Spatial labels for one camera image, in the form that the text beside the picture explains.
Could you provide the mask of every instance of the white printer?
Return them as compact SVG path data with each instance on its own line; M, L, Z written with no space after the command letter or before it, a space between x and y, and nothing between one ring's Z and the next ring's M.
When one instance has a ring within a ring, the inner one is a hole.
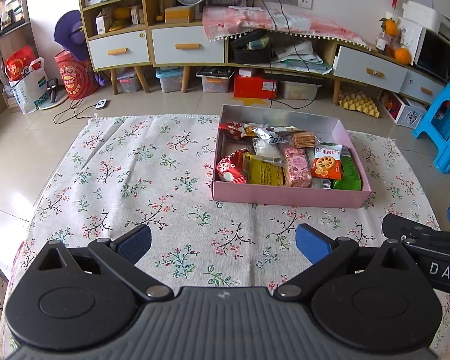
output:
M450 43L450 18L435 9L410 0L403 4L403 17L432 30Z

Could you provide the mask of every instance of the yellow snack package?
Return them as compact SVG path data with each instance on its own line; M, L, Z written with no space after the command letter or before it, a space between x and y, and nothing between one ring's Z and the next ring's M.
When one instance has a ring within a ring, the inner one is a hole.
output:
M256 160L250 153L243 154L244 170L250 184L275 185L284 184L283 170L272 163Z

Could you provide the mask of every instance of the metal screw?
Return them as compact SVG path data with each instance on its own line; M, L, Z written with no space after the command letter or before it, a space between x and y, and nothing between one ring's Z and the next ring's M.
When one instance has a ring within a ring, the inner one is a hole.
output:
M165 286L150 286L147 288L146 294L150 298L164 298L170 293L170 288Z
M291 298L301 294L300 287L294 284L283 284L277 288L278 294L284 298Z

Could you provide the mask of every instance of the wooden leg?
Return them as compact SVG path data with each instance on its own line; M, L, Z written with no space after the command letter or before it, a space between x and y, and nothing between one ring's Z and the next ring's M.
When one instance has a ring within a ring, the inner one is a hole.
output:
M142 68L140 66L134 66L135 73L137 73L137 77L140 81L140 84L142 84L142 88L146 93L150 93L150 88L148 86L148 82L145 79L145 76L143 75Z
M116 70L115 69L110 69L110 81L112 81L113 94L117 95L119 93L119 90L116 87Z
M335 79L335 83L334 83L334 104L338 105L339 101L338 101L338 95L340 93L340 84L342 83L341 80L339 79Z
M182 93L187 93L188 77L190 77L190 66L183 67Z

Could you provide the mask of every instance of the egg carton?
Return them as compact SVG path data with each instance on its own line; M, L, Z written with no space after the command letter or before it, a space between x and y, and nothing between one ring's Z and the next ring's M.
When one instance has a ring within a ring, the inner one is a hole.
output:
M363 91L353 91L345 88L338 95L339 104L343 109L351 111L360 111L364 114L379 117L380 112L370 96L365 95Z

